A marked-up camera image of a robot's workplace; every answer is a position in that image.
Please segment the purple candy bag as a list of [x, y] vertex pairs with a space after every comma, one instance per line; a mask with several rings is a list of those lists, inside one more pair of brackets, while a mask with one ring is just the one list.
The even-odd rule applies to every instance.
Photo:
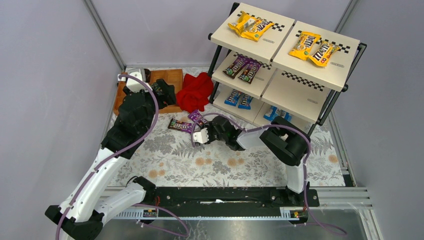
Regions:
[[194, 110], [193, 112], [191, 112], [188, 115], [188, 118], [193, 122], [196, 122], [199, 127], [202, 127], [208, 123], [208, 120], [206, 120], [198, 110]]
[[177, 131], [180, 131], [180, 132], [191, 133], [192, 128], [193, 128], [193, 124], [172, 118], [170, 120], [167, 128], [170, 129], [170, 130], [177, 130]]

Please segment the blue M&M bag moved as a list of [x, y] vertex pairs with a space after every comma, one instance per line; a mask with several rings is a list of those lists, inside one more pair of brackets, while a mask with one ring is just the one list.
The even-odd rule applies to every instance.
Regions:
[[238, 108], [239, 109], [245, 109], [245, 110], [250, 110], [251, 109], [251, 102], [253, 100], [253, 97], [244, 93], [243, 96], [241, 97], [241, 100], [238, 104]]

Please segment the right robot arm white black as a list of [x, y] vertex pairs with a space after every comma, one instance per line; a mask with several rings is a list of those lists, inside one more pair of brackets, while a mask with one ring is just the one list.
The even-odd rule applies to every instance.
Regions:
[[204, 124], [201, 130], [194, 132], [192, 139], [197, 144], [222, 141], [233, 151], [265, 146], [286, 165], [286, 187], [289, 190], [300, 194], [308, 185], [303, 164], [311, 150], [311, 139], [281, 116], [276, 116], [270, 124], [242, 130], [235, 127], [224, 115], [217, 115]]

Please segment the light blue candy bag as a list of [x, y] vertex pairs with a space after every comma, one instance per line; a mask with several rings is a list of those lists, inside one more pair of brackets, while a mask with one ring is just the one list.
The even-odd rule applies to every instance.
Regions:
[[280, 113], [280, 116], [283, 118], [283, 119], [285, 119], [286, 121], [288, 121], [288, 122], [291, 122], [291, 120], [292, 120], [292, 118], [293, 118], [293, 115], [292, 114], [290, 114], [290, 113], [288, 113], [288, 112], [286, 112], [286, 111], [281, 111], [281, 113]]

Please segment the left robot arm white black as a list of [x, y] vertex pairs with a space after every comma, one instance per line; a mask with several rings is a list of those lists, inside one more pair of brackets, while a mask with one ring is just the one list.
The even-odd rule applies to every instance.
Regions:
[[123, 190], [101, 200], [111, 179], [152, 132], [159, 111], [177, 102], [174, 86], [163, 79], [145, 83], [128, 76], [123, 91], [125, 96], [116, 120], [102, 140], [89, 170], [66, 200], [45, 211], [57, 226], [55, 237], [58, 240], [93, 240], [119, 213], [144, 200], [154, 199], [155, 185], [137, 177]]

